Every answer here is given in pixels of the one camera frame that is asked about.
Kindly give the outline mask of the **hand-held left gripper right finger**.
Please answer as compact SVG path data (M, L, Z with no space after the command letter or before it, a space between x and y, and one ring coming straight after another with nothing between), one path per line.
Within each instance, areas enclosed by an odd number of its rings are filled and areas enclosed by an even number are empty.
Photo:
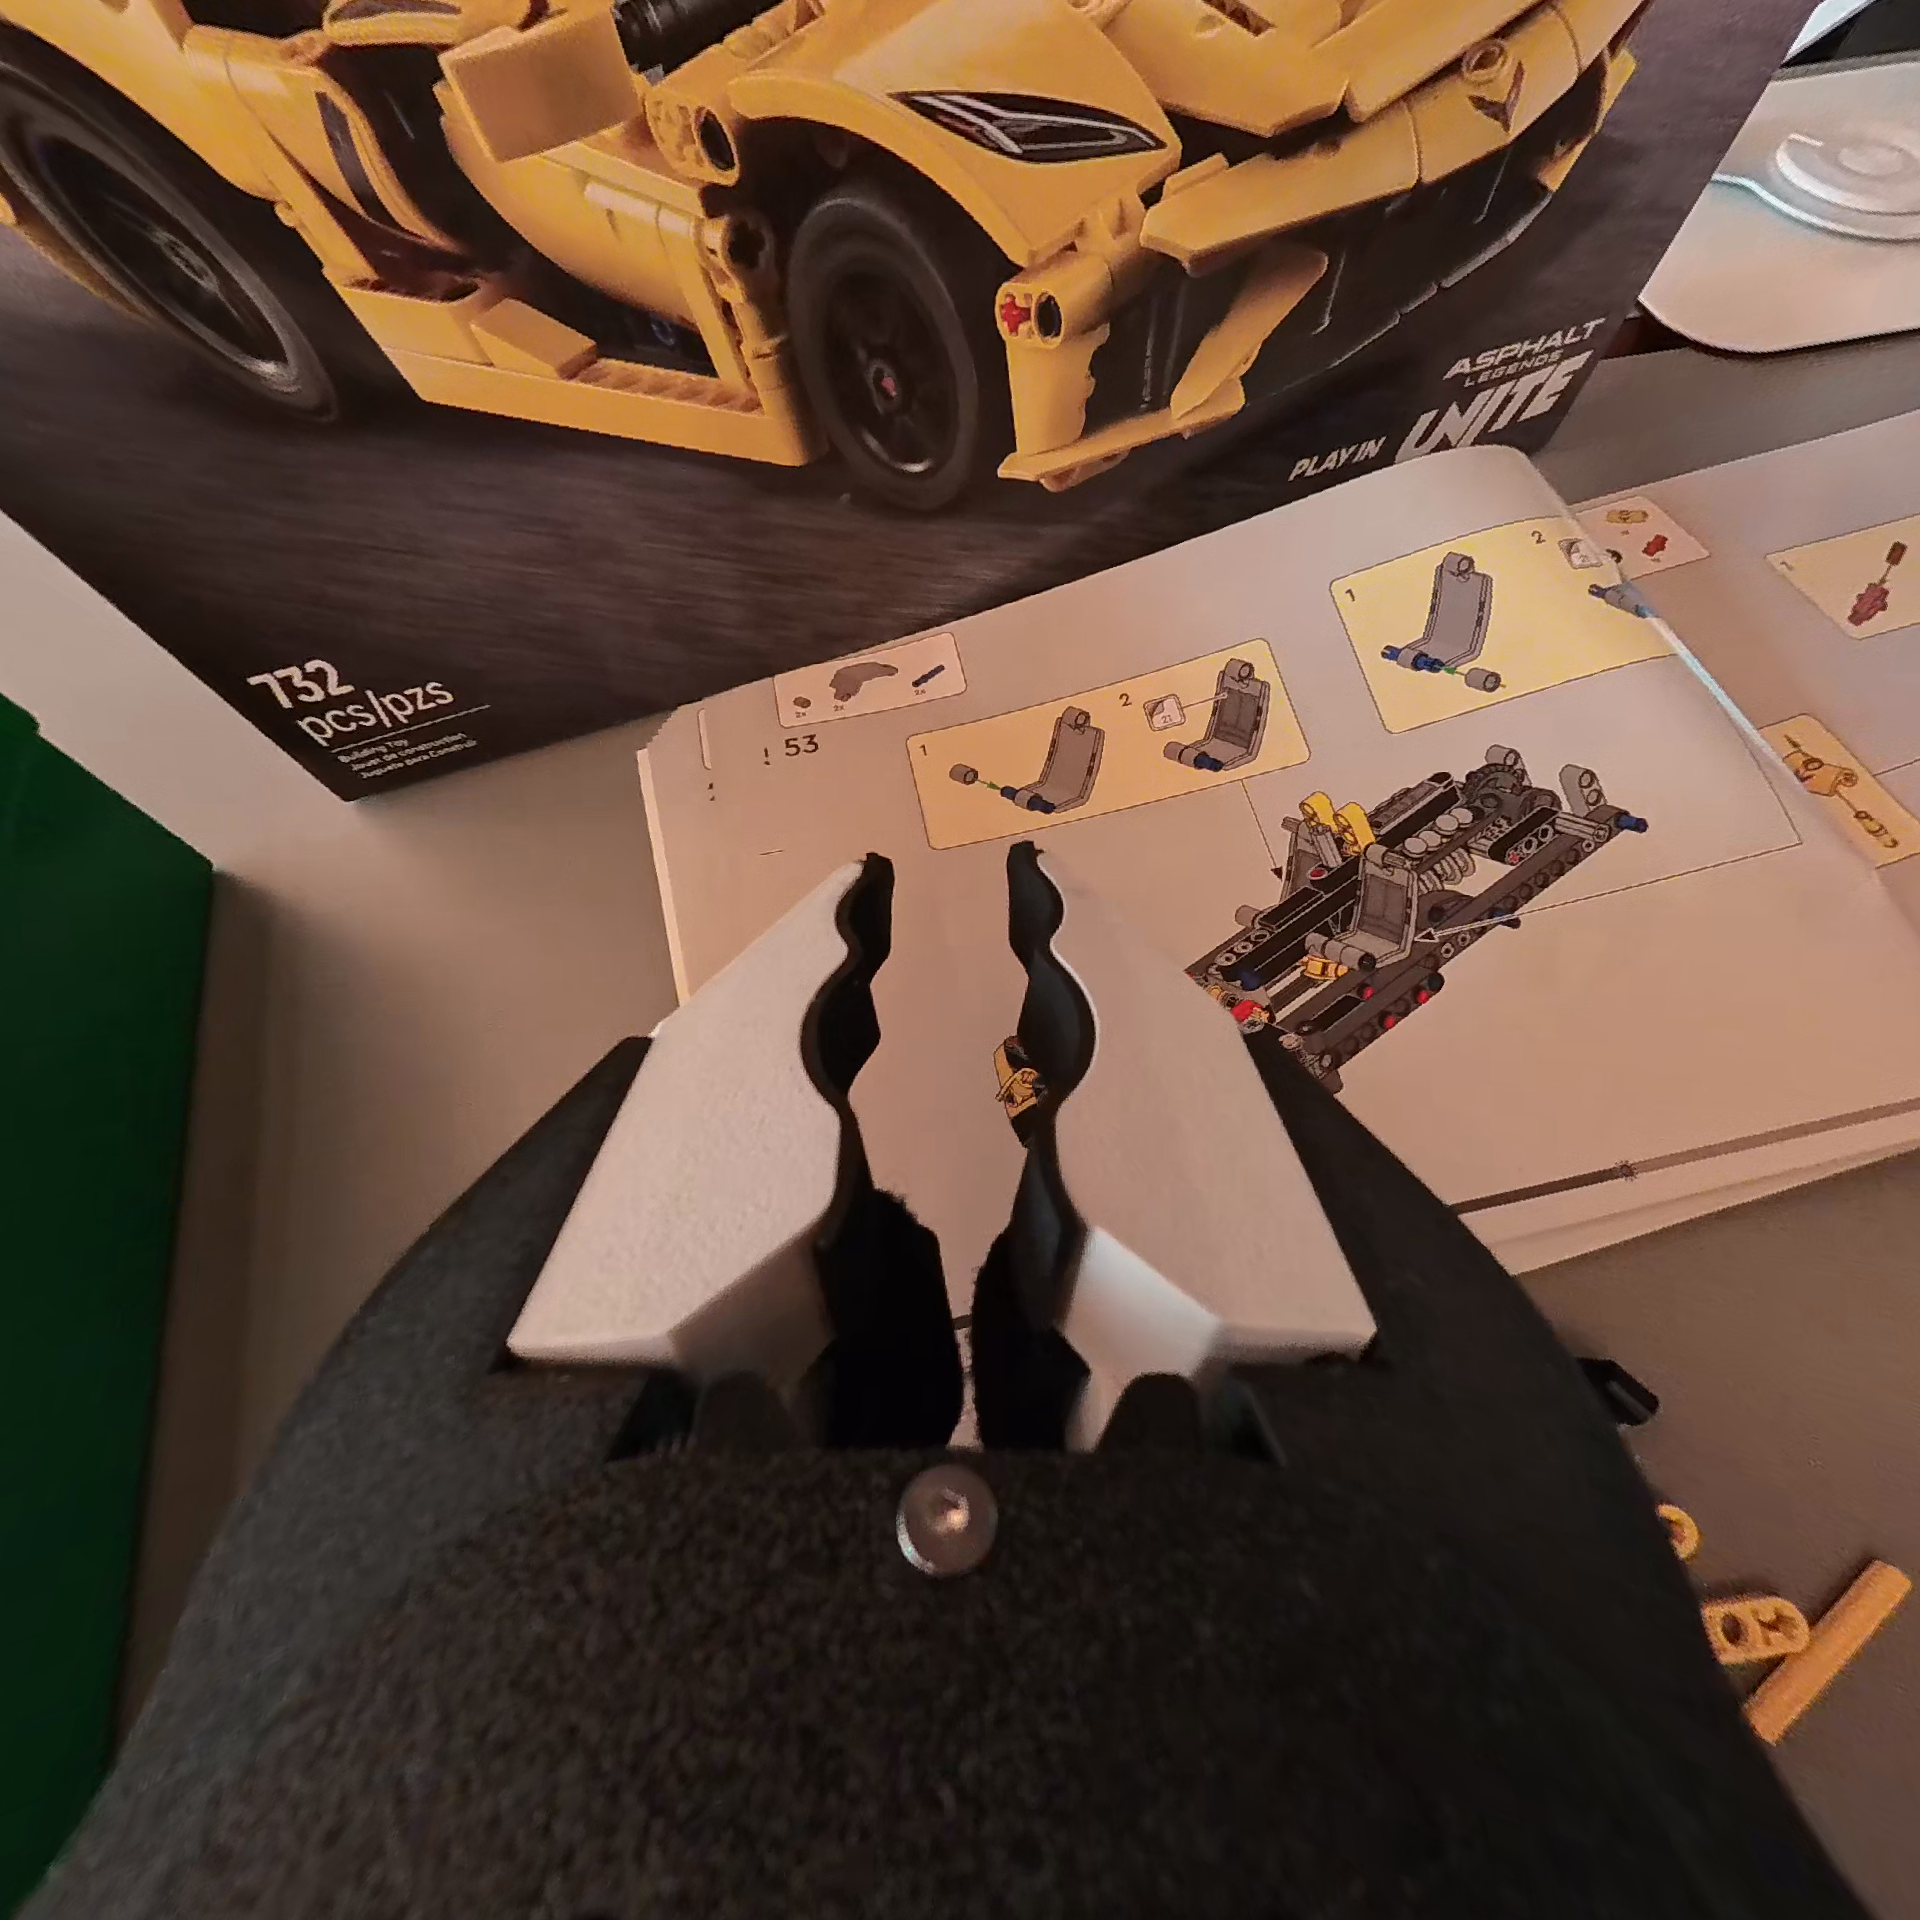
M1013 1211L976 1277L985 1449L1091 1452L1145 1377L1352 1361L1377 1317L1235 1019L1017 844Z

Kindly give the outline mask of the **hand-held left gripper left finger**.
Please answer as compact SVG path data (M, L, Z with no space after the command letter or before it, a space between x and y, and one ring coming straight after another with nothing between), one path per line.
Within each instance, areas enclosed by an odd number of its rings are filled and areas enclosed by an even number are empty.
M939 1449L963 1358L939 1242L850 1106L896 871L833 871L651 1036L508 1348L754 1377L829 1446Z

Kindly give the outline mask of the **lego instruction booklet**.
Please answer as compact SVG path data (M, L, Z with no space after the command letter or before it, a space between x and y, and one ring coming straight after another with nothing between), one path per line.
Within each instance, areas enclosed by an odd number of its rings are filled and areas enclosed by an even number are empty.
M964 1265L1013 1198L1034 842L1522 1262L1916 1141L1916 827L1716 693L1516 451L1394 466L641 750L680 991L896 866L877 1182Z

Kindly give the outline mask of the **lego set box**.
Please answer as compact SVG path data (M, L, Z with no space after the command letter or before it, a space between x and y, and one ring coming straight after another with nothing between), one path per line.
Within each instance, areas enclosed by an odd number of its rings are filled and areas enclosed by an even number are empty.
M1243 414L1064 494L938 515L783 470L416 401L276 422L5 234L5 515L137 630L82 662L5 559L5 693L172 761L201 689L331 797L429 781L933 630L1413 453L1532 453L1801 31L1808 5L1649 5L1637 76L1501 254L1316 374L1274 342Z

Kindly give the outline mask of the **pile of yellow lego pieces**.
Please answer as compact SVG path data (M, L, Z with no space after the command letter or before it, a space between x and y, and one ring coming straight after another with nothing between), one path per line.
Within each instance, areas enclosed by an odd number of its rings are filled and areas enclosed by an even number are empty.
M1637 1431L1659 1412L1657 1395L1621 1363L1577 1355L1576 1364L1619 1428ZM1655 1499L1655 1517L1673 1556L1691 1573L1704 1540L1699 1523L1664 1498ZM1907 1573L1875 1559L1816 1621L1786 1596L1759 1590L1696 1596L1696 1612L1724 1673L1765 1669L1743 1695L1743 1714L1765 1743L1778 1747L1911 1593L1914 1580Z

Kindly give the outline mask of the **white document stand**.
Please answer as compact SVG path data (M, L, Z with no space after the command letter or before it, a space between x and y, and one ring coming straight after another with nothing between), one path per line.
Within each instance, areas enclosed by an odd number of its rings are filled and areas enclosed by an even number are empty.
M1640 297L1716 353L1919 330L1919 57L1768 84Z

